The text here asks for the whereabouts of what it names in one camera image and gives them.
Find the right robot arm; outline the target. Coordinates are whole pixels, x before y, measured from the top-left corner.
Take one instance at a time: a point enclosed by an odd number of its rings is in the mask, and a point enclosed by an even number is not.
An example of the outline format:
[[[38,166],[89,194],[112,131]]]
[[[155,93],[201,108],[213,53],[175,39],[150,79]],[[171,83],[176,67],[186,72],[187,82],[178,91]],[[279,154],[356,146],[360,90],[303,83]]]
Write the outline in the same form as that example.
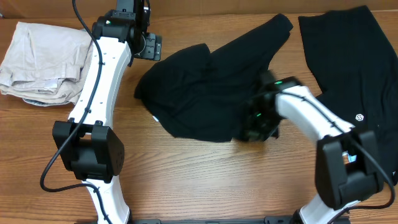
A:
[[[345,212],[383,189],[374,133],[333,114],[295,77],[276,80],[271,71],[260,72],[245,105],[243,141],[277,138],[287,119],[316,146],[316,196],[291,217],[268,217],[266,223],[348,223]]]

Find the black t-shirt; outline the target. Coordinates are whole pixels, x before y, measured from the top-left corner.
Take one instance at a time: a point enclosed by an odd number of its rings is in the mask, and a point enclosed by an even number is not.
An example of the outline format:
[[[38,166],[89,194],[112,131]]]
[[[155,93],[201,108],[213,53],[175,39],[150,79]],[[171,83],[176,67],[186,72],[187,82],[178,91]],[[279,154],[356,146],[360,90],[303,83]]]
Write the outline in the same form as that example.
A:
[[[175,138],[241,141],[244,102],[292,28],[278,14],[214,52],[206,44],[180,50],[149,69],[134,96]]]

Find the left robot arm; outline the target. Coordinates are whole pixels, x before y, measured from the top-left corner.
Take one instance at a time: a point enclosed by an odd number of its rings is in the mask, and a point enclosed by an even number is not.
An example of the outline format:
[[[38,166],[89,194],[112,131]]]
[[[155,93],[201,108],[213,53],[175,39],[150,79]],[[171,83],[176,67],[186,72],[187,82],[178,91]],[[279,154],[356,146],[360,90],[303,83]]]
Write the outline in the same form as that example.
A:
[[[132,223],[119,175],[124,145],[113,131],[113,113],[125,69],[135,58],[160,60],[162,38],[148,33],[150,8],[122,9],[93,25],[92,56],[83,89],[67,121],[52,130],[66,170],[88,189],[97,223]]]

